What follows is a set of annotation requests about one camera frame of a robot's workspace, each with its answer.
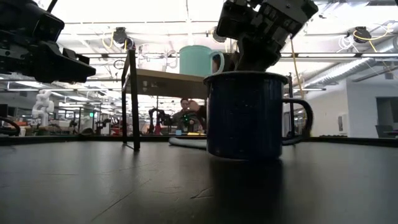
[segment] table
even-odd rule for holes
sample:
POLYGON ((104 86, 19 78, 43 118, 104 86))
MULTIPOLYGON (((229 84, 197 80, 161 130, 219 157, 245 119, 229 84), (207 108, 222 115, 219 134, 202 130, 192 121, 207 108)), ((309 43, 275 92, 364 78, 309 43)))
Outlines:
POLYGON ((396 223, 398 150, 285 147, 227 161, 142 142, 0 147, 0 223, 396 223))
POLYGON ((138 94, 169 96, 189 99, 206 99, 207 89, 203 77, 159 72, 137 68, 138 94))

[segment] wall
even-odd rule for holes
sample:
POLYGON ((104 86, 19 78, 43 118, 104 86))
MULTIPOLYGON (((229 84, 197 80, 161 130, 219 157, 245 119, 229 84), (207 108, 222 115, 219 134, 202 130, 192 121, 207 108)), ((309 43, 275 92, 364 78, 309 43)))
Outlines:
POLYGON ((372 85, 347 81, 349 110, 349 137, 378 138, 377 97, 398 96, 398 86, 391 84, 372 85))
MULTIPOLYGON (((342 135, 349 132, 339 131, 338 117, 348 114, 348 101, 346 93, 345 80, 340 81, 338 85, 326 87, 326 91, 310 91, 306 95, 306 100, 312 107, 314 113, 314 122, 312 126, 313 137, 321 135, 342 135)), ((284 111, 290 111, 289 105, 284 106, 284 111)))

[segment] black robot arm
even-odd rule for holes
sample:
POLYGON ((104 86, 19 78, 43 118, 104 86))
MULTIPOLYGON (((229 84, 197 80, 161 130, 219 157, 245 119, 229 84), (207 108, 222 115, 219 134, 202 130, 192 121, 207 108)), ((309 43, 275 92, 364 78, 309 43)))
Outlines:
POLYGON ((149 134, 152 134, 155 129, 155 126, 154 126, 154 112, 155 111, 158 112, 158 114, 156 116, 156 125, 163 124, 163 125, 170 126, 172 124, 171 117, 169 114, 166 114, 164 112, 164 110, 160 110, 158 108, 152 108, 148 111, 149 119, 150 119, 149 129, 148 129, 149 134))
POLYGON ((0 0, 0 73, 45 83, 86 82, 96 70, 88 57, 69 49, 61 53, 56 41, 64 27, 32 0, 0 0))
POLYGON ((228 0, 216 32, 238 40, 235 70, 264 72, 280 59, 286 38, 293 38, 317 12, 311 0, 228 0))

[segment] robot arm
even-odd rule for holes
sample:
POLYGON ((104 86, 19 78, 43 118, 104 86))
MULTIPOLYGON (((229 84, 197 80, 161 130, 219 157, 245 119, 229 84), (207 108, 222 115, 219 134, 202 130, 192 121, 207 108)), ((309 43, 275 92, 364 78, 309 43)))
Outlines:
POLYGON ((90 119, 91 119, 90 116, 82 117, 81 120, 80 120, 80 125, 84 125, 90 119))
POLYGON ((69 49, 61 54, 56 44, 64 26, 32 0, 0 0, 0 73, 20 72, 45 83, 86 82, 96 73, 90 59, 69 49))
POLYGON ((286 38, 293 38, 317 12, 311 0, 229 0, 216 33, 238 40, 235 70, 263 72, 278 62, 286 38))

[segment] ceiling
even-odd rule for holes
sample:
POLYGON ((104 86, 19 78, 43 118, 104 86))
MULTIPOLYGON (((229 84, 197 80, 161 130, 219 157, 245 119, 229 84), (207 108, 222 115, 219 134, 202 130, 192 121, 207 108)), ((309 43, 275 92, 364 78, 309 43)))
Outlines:
MULTIPOLYGON (((36 0, 44 9, 50 0, 36 0)), ((52 13, 65 22, 61 33, 59 46, 72 49, 79 54, 124 53, 124 49, 109 47, 111 34, 117 27, 125 27, 129 37, 136 45, 159 44, 160 49, 179 51, 190 44, 205 45, 214 50, 230 52, 235 49, 234 40, 225 44, 217 43, 211 35, 207 35, 217 26, 224 0, 151 0, 148 1, 95 1, 95 0, 59 0, 52 13)), ((363 52, 370 49, 369 43, 357 44, 344 49, 339 45, 348 31, 357 26, 366 26, 373 37, 384 35, 375 40, 377 45, 392 37, 398 30, 398 7, 393 1, 348 1, 350 4, 340 4, 335 9, 324 11, 330 5, 327 1, 316 1, 319 13, 314 15, 308 24, 294 38, 295 52, 363 52)), ((290 40, 282 52, 291 52, 290 40)), ((91 64, 97 69, 92 78, 120 78, 121 70, 114 66, 116 58, 91 59, 91 64)), ((323 70, 337 62, 297 62, 300 74, 323 70)), ((168 68, 168 72, 178 73, 177 68, 168 68)), ((268 72, 288 75, 295 73, 292 62, 279 62, 268 72)), ((74 86, 65 83, 54 83, 62 88, 120 88, 119 82, 87 82, 74 86)), ((153 106, 153 100, 142 99, 143 105, 153 106)), ((166 107, 179 109, 174 103, 166 107)))

